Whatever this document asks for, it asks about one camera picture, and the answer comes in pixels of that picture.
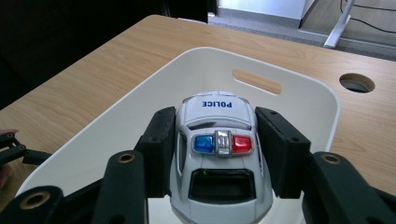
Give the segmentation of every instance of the grommet hole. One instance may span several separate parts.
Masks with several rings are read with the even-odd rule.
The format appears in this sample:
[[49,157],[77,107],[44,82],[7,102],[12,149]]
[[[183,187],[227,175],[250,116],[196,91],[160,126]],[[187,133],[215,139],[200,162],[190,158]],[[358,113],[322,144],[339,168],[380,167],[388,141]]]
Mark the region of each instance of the grommet hole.
[[340,164],[341,163],[341,160],[338,157],[334,156],[334,155],[323,154],[321,156],[321,158],[323,160],[325,160],[326,162],[331,163],[331,164]]
[[367,93],[375,88],[375,83],[370,78],[355,73],[340,76],[340,83],[347,90],[358,93]]
[[24,198],[20,204],[21,209],[28,210],[34,209],[41,206],[50,198],[50,194],[47,191],[35,192]]
[[119,156],[119,163],[128,163],[134,160],[134,154],[126,153]]

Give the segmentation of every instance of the metal stand leg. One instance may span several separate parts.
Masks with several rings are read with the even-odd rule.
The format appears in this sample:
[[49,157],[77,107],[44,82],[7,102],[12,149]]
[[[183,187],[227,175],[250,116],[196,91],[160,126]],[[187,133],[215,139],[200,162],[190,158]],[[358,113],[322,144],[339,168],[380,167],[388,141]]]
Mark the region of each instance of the metal stand leg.
[[324,43],[325,48],[334,49],[335,46],[337,45],[338,40],[340,39],[341,35],[343,34],[344,30],[347,27],[347,23],[349,22],[350,19],[349,13],[354,3],[355,0],[349,0],[347,2],[344,13],[341,15],[340,19],[335,24],[334,28],[332,29],[332,32],[330,33],[329,37],[326,40],[326,43]]

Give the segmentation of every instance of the floor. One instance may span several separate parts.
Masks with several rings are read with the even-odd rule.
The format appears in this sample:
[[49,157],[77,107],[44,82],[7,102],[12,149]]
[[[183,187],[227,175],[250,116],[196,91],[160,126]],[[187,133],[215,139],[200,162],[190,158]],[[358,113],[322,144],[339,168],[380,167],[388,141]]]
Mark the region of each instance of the floor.
[[[328,35],[346,5],[347,0],[316,1],[301,30]],[[355,0],[354,5],[343,37],[396,47],[396,1]]]
[[[210,25],[257,35],[271,36],[317,47],[323,47],[328,36],[326,34],[315,34],[299,29],[300,21],[297,20],[226,8],[218,8],[217,15],[209,17],[208,23]],[[342,37],[335,50],[396,62],[396,47],[393,46],[378,45]]]

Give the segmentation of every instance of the police text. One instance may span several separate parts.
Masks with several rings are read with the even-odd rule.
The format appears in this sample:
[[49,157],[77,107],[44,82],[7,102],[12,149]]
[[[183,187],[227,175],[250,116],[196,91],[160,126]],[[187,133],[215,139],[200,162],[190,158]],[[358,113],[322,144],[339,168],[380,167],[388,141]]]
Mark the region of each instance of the police text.
[[208,106],[208,107],[233,107],[232,103],[225,103],[225,102],[220,102],[220,101],[203,101],[202,106]]

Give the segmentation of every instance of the wooden table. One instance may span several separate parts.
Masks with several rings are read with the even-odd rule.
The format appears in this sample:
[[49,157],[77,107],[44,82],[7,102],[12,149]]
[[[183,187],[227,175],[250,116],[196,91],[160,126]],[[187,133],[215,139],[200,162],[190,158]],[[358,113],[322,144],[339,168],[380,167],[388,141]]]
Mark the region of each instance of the wooden table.
[[[370,185],[396,195],[396,63],[206,24],[150,16],[0,111],[28,148],[55,152],[124,94],[187,49],[209,46],[317,78],[338,94],[342,111],[332,152],[348,158]],[[341,75],[369,77],[369,93],[348,91]],[[11,163],[0,209],[33,165]]]

